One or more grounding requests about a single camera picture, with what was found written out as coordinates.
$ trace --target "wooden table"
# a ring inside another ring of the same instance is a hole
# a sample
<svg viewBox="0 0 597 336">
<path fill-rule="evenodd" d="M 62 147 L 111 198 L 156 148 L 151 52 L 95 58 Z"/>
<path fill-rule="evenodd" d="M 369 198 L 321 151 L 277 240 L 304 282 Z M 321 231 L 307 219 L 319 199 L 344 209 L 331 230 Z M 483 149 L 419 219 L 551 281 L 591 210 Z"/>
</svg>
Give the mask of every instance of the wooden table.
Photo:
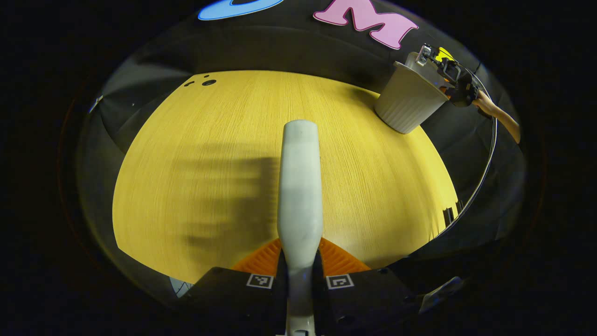
<svg viewBox="0 0 597 336">
<path fill-rule="evenodd" d="M 118 247 L 194 283 L 277 238 L 283 127 L 307 119 L 319 127 L 324 237 L 373 268 L 408 255 L 445 228 L 457 197 L 423 129 L 385 125 L 377 97 L 287 72 L 193 76 L 126 154 L 112 210 Z"/>
</svg>

